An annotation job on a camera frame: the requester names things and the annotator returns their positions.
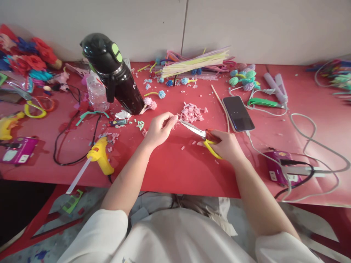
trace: smartphone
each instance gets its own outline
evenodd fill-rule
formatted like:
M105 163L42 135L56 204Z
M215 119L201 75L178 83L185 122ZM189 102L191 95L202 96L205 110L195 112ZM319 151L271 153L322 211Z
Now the smartphone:
M234 131L244 132L255 129L255 126L240 96L223 98L222 102L226 108Z

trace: hand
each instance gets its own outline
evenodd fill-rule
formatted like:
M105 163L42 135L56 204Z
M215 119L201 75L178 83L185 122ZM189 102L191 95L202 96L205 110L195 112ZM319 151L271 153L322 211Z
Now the hand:
M163 113L153 118L145 139L143 140L143 144L151 147L153 150L164 143L177 121L178 115L173 115L170 112Z
M238 162L247 160L235 134L218 130L213 130L211 133L222 140L218 144L210 144L212 149L218 153L220 157L229 161L233 166Z

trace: person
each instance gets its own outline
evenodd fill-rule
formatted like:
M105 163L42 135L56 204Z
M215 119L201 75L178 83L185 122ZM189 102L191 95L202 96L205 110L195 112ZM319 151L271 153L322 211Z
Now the person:
M136 223L127 235L128 215L138 198L152 152L168 138L178 116L155 117L147 135L108 190L101 209L86 222L63 253L63 262L255 262L208 217L185 208L155 212ZM257 236L258 262L321 262L300 240L233 133L212 134L212 145L230 162L248 221Z

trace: white shirt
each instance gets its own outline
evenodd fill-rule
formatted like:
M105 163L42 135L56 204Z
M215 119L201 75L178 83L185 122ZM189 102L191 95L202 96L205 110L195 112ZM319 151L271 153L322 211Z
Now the white shirt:
M58 262L255 262L211 219L192 210L156 212L136 223L126 237L127 227L122 210L95 212ZM321 262L285 232L259 237L256 256L264 263Z

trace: table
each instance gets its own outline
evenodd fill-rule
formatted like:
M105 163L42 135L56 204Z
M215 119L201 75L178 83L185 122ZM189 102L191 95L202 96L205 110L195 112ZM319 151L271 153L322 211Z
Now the table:
M137 69L145 66L146 63L132 63L132 68ZM281 66L281 65L257 65L256 79L261 83L262 88L269 88L263 75L270 71L275 76L281 73L289 95L289 113L302 113L311 117L318 125L316 139L321 143L333 148L337 152L351 159L351 141L348 140L351 131L351 122L346 118L350 113L350 108L344 105L340 99L331 95L333 89L318 87L313 80L313 73L305 72L304 66ZM220 98L229 96L228 80L229 74L222 74L218 81L198 80L197 88L188 86L167 87L165 83L157 83L156 79L151 84L151 89L146 91L145 79L150 79L148 71L143 70L138 73L135 81L142 95L150 91L164 90L166 97L160 100L157 95L151 95L152 99L157 102L157 109L148 110L143 115L132 116L137 121L144 121L145 128L148 126L153 117L170 111L174 114L180 113L184 103L193 103L198 107L207 107L208 113L204 114L205 120L194 123L201 129L212 128L226 130L226 118L224 112L212 93L211 84L214 85ZM80 83L80 77L71 73L68 83L86 91ZM248 100L249 92L240 90L233 91L234 94L240 95L244 102ZM268 95L262 92L257 93L260 97L265 98ZM68 92L54 92L52 98L56 100L56 109L47 114L43 119L24 118L19 122L19 126L14 128L11 134L14 137L33 136L39 137L40 142L34 151L34 156L25 165L14 167L13 165L0 164L0 171L3 179L45 182L55 184L71 184L78 171L81 169L83 162L70 166L59 166L53 161L54 140L59 133L59 127L70 120L70 114L74 113L76 101ZM14 105L6 102L0 103L1 116L6 116L16 111L22 110L23 105ZM112 105L111 111L117 113L121 110L117 101ZM279 114L281 109L270 108L269 111ZM257 149L266 151L268 147L274 147L287 152L301 153L306 139L301 137L293 128L288 114L282 117L274 117L260 111L249 111L249 114L256 126L251 132L251 138ZM88 150L89 142L93 135L93 129L97 116L89 116L81 123L76 130L71 130L59 140L59 161L67 163L84 156ZM115 173L112 178L118 175L129 160L136 147L143 139L143 135L136 123L126 127L116 129L106 127L107 118L102 117L98 128L97 135L105 132L118 132L119 140L113 146L113 151L109 154L111 164L115 167ZM312 127L304 119L297 119L297 124L303 132L311 133ZM247 136L244 133L237 134L238 141L243 148L244 153L254 165L256 171L261 176L264 183L272 194L276 194L282 188L276 183L270 181L266 167L265 157L258 155L252 149ZM239 198L239 191L235 180L235 175L231 166L224 160L216 163L215 158L207 149L192 145L193 141L200 141L199 137L188 131L185 127L178 126L172 132L168 140L155 149L149 161L146 170L142 190L157 191L164 193L221 196ZM0 156L3 155L4 149L0 149ZM333 154L323 150L321 147L311 144L308 152L316 158L325 160L332 168L344 166L342 160ZM340 173L341 185L339 188L328 195L311 197L303 200L301 203L333 205L333 206L351 206L351 195L349 187L351 186L350 171ZM314 178L305 185L293 190L289 198L297 199L308 194L320 193L331 189L336 183L333 175L327 175L324 178ZM96 162L91 163L84 175L78 182L82 186L109 187L110 182L103 175Z

